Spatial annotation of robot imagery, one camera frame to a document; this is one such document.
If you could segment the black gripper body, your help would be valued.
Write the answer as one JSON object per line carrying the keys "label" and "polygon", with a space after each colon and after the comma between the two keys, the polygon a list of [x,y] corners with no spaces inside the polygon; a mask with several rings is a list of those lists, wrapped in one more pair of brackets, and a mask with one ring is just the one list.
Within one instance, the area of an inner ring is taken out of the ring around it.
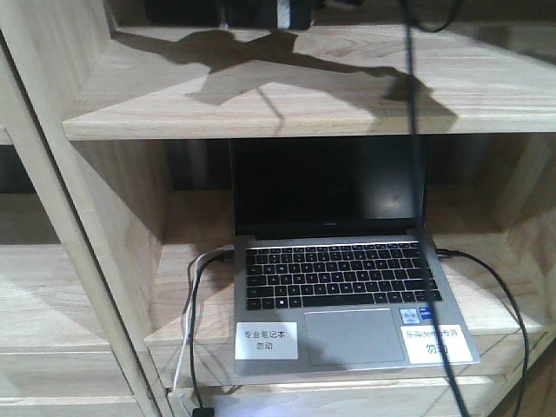
{"label": "black gripper body", "polygon": [[305,30],[317,10],[362,5],[362,1],[153,0],[146,1],[144,8],[148,20],[160,25]]}

